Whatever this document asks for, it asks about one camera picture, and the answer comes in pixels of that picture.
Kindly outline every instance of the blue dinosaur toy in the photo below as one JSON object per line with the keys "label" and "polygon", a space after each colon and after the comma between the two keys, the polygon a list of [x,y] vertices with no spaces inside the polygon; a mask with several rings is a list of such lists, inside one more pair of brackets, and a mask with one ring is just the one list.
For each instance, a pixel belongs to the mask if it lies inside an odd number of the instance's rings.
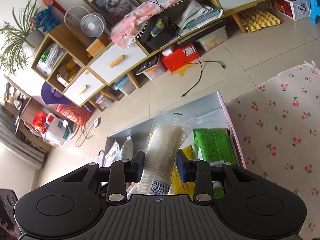
{"label": "blue dinosaur toy", "polygon": [[52,5],[48,6],[47,9],[38,12],[34,18],[36,28],[43,27],[44,32],[49,32],[60,24],[60,21],[55,19],[55,17],[51,14],[51,11]]}

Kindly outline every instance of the cherry print fabric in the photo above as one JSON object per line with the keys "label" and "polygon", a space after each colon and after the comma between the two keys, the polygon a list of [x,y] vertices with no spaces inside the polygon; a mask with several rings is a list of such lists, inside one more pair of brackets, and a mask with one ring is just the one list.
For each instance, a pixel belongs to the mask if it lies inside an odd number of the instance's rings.
{"label": "cherry print fabric", "polygon": [[314,62],[226,106],[247,169],[300,196],[308,213],[299,235],[320,237],[320,71]]}

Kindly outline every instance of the white fan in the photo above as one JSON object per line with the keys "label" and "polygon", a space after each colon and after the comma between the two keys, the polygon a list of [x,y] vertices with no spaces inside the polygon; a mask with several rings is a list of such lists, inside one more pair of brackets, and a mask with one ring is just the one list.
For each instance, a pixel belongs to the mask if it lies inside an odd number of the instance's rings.
{"label": "white fan", "polygon": [[74,26],[80,27],[81,19],[89,13],[90,12],[83,6],[73,6],[64,15],[64,23],[69,30]]}
{"label": "white fan", "polygon": [[80,22],[81,30],[89,37],[98,37],[106,29],[106,20],[99,13],[91,13],[84,16]]}

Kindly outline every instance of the cabinet leg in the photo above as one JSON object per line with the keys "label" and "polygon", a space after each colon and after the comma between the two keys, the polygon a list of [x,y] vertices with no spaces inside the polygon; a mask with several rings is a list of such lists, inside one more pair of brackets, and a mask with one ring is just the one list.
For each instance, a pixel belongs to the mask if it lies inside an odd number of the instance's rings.
{"label": "cabinet leg", "polygon": [[103,111],[103,109],[98,104],[96,104],[96,102],[92,98],[90,98],[88,101],[91,105],[93,105],[95,108],[97,108],[100,112]]}
{"label": "cabinet leg", "polygon": [[141,86],[139,85],[137,79],[135,78],[135,76],[133,75],[133,73],[131,71],[129,71],[127,73],[128,77],[130,78],[131,82],[135,85],[135,87],[137,89],[139,89]]}
{"label": "cabinet leg", "polygon": [[232,15],[232,17],[235,19],[237,25],[239,26],[240,30],[243,32],[243,33],[246,33],[247,32],[247,29],[243,26],[241,20],[240,20],[240,17],[238,16],[238,14],[234,13]]}
{"label": "cabinet leg", "polygon": [[119,97],[111,94],[110,92],[105,91],[104,89],[101,89],[101,90],[100,90],[100,93],[101,93],[102,95],[105,95],[105,96],[108,97],[108,98],[111,98],[111,99],[115,100],[115,101],[120,101],[120,98],[119,98]]}

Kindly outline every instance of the ribbed gray panel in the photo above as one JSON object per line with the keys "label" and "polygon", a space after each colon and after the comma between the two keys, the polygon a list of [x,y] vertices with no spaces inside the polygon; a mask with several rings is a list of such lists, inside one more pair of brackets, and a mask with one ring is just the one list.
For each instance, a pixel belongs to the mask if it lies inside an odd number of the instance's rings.
{"label": "ribbed gray panel", "polygon": [[[22,240],[34,240],[23,236]],[[226,227],[209,206],[187,196],[134,195],[129,203],[107,208],[101,220],[67,240],[249,240]],[[287,240],[300,240],[296,235]]]}

